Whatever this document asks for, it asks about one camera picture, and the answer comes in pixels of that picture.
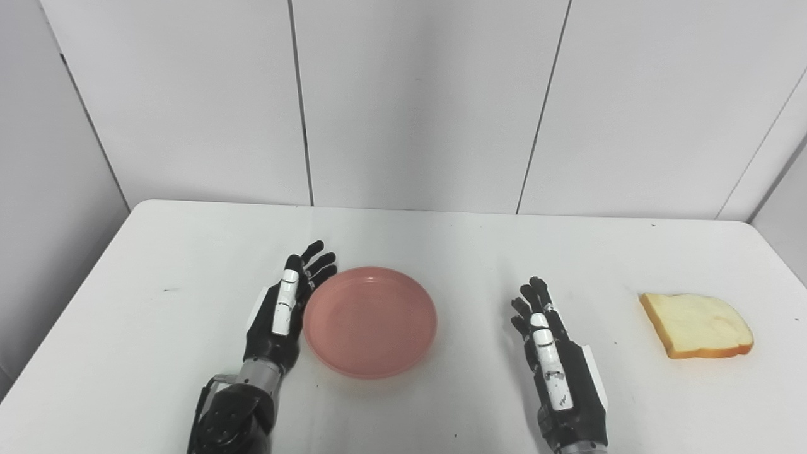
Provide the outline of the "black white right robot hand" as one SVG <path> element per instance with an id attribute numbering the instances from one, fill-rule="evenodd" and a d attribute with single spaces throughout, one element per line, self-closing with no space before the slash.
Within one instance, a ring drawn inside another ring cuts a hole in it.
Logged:
<path id="1" fill-rule="evenodd" d="M 543 439 L 553 453 L 608 453 L 607 397 L 591 348 L 571 340 L 543 279 L 530 277 L 520 293 L 511 322 L 541 403 Z"/>

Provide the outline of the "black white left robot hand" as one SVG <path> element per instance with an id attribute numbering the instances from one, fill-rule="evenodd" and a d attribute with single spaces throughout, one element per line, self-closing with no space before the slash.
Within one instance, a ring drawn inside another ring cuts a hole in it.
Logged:
<path id="1" fill-rule="evenodd" d="M 281 279 L 266 291 L 246 333 L 243 359 L 262 360 L 287 374 L 299 359 L 303 316 L 312 295 L 337 273 L 337 258 L 317 240 L 286 259 Z"/>

